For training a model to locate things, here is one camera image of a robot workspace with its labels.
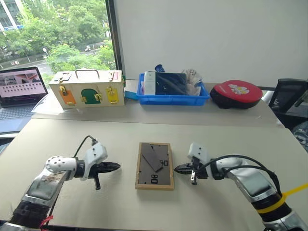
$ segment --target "wooden frame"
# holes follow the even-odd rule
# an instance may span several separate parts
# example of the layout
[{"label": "wooden frame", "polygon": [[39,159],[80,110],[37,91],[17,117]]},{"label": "wooden frame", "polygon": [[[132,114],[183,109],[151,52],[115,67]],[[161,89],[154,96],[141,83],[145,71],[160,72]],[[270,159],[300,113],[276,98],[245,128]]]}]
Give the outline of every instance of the wooden frame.
[{"label": "wooden frame", "polygon": [[149,143],[150,145],[166,145],[166,146],[168,146],[170,185],[139,184],[139,170],[140,170],[140,162],[141,162],[141,145],[142,145],[142,143],[144,143],[144,142],[139,143],[139,155],[138,155],[138,161],[137,161],[135,189],[174,190],[173,164],[172,164],[170,143]]}]

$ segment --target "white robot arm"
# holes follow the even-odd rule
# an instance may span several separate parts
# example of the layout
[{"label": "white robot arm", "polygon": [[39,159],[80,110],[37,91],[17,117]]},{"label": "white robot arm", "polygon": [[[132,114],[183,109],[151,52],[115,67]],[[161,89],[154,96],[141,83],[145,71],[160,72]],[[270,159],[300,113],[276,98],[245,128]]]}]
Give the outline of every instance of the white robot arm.
[{"label": "white robot arm", "polygon": [[74,177],[81,180],[94,179],[95,188],[99,190],[98,174],[120,168],[117,163],[103,162],[107,157],[106,148],[92,138],[92,147],[86,151],[83,160],[62,156],[49,158],[43,171],[33,180],[14,210],[11,220],[4,223],[0,231],[39,230],[66,180]]},{"label": "white robot arm", "polygon": [[[211,159],[207,150],[197,143],[191,144],[188,158],[191,162],[177,166],[176,172],[190,174],[193,185],[197,179],[233,180],[261,216],[265,231],[308,231],[308,226],[282,199],[277,176],[258,161],[241,155]],[[249,165],[245,159],[259,166]],[[275,187],[260,170],[269,173]]]}]

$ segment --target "blue plastic tray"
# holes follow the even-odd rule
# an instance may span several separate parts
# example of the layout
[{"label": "blue plastic tray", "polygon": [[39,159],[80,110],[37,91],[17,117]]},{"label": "blue plastic tray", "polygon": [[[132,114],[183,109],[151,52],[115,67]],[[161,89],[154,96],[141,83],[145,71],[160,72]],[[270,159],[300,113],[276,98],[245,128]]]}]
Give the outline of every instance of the blue plastic tray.
[{"label": "blue plastic tray", "polygon": [[137,96],[140,104],[159,104],[159,105],[204,105],[206,100],[210,98],[203,83],[198,85],[201,87],[200,96],[190,95],[144,95],[142,92],[141,82],[144,80],[144,73],[139,75]]}]

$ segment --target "road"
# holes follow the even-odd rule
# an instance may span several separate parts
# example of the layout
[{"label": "road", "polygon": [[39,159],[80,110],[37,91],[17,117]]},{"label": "road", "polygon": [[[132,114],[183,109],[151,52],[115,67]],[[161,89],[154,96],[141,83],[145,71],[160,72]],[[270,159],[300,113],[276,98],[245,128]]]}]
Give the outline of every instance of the road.
[{"label": "road", "polygon": [[15,69],[15,68],[33,67],[33,66],[36,66],[38,68],[41,75],[43,75],[43,74],[53,75],[51,68],[46,63],[45,60],[35,61],[35,62],[28,63],[28,64],[21,64],[21,65],[18,65],[18,66],[12,66],[12,67],[6,68],[4,70]]}]

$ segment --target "white tabletop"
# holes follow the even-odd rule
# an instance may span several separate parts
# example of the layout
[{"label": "white tabletop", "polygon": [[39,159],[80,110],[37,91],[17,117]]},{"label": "white tabletop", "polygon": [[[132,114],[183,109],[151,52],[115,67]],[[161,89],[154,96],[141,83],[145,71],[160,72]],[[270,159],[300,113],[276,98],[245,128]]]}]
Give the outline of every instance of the white tabletop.
[{"label": "white tabletop", "polygon": [[[308,181],[308,155],[284,128],[188,126],[142,123],[32,119],[0,155],[0,219],[9,219],[26,188],[55,155],[72,156],[86,135],[107,148],[107,161],[121,168],[92,180],[65,182],[52,225],[124,230],[263,230],[261,219],[231,180],[200,180],[174,174],[174,191],[134,189],[139,142],[171,144],[173,165],[186,163],[191,142],[212,157],[238,153],[275,171],[282,191]],[[90,144],[86,143],[79,158]],[[308,223],[308,192],[287,199]]]},{"label": "white tabletop", "polygon": [[[126,90],[136,92],[136,80],[127,80]],[[205,83],[208,92],[214,84]],[[58,104],[53,93],[50,93],[50,108]],[[86,109],[70,109],[59,115],[35,114],[33,118],[69,119],[106,122],[131,122],[153,124],[183,124],[183,125],[220,125],[220,126],[250,126],[278,127],[277,118],[272,110],[262,100],[253,108],[220,109],[212,100],[204,106],[172,106],[172,105],[140,105],[138,101],[127,100],[125,106],[97,107]]]}]

